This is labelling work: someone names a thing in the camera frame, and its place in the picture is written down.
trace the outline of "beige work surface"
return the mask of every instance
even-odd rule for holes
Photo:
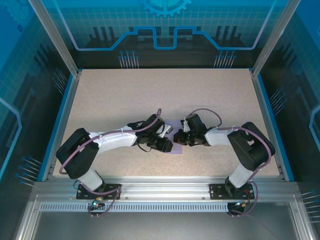
[[[146,120],[162,108],[162,119],[182,119],[198,108],[222,118],[222,127],[253,122],[267,136],[248,69],[86,69],[76,90],[63,142],[78,128],[106,132]],[[199,111],[207,128],[219,120]],[[239,160],[231,146],[184,146],[182,154],[138,146],[98,155],[93,169],[102,176],[227,176]],[[59,175],[60,163],[53,175]],[[260,175],[278,176],[272,158]]]

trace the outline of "black mounting plate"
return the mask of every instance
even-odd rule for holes
[[[229,193],[225,189],[225,184],[209,184],[209,193],[211,200],[247,200],[248,195],[244,192],[248,190],[250,193],[250,200],[255,199],[255,193],[253,192],[253,187],[251,184],[245,184],[238,189],[238,194],[235,194],[233,197],[230,197]]]
[[[109,192],[113,189],[116,189],[116,188],[119,188],[121,187],[121,184],[106,184],[105,185],[105,188],[103,190],[103,192]],[[103,196],[103,199],[104,200],[113,200],[115,199],[117,195],[117,191],[114,191],[108,195],[105,195]],[[76,199],[79,199],[79,200],[95,200],[98,196],[97,195],[94,195],[90,192],[88,192],[83,186],[82,184],[79,184],[78,186],[78,191],[76,193]]]

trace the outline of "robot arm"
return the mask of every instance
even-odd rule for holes
[[[187,116],[181,120],[181,124],[183,129],[173,137],[175,143],[189,146],[231,145],[233,147],[240,163],[225,180],[225,189],[231,197],[247,184],[255,171],[268,160],[266,147],[259,139],[244,130],[206,128],[197,114]],[[275,154],[274,146],[252,122],[247,122],[241,127],[255,133],[267,144],[271,155]]]
[[[104,132],[87,132],[84,128],[79,128],[58,149],[56,157],[60,163],[63,164],[83,143],[96,136],[101,136],[87,144],[72,158],[72,161],[64,167],[71,179],[78,179],[90,190],[99,192],[99,189],[104,189],[104,182],[98,173],[91,168],[96,155],[108,150],[140,144],[146,144],[151,149],[164,153],[171,151],[173,143],[165,137],[165,134],[172,131],[172,126],[165,124],[160,117],[155,124],[148,129],[133,132],[148,126],[156,117],[157,116],[153,114],[146,121],[129,123],[123,128],[118,129],[119,131],[113,131],[117,133],[104,136],[102,136]]]

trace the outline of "enclosure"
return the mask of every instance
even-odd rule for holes
[[[0,239],[318,239],[318,9],[317,0],[0,0]],[[209,185],[239,163],[230,145],[174,143],[168,153],[97,155],[91,167],[122,187],[91,219],[57,150],[76,129],[120,129],[158,108],[171,140],[199,108],[222,127],[253,122],[270,140],[250,215],[226,214],[238,199],[212,199]],[[219,121],[198,114],[208,128]]]

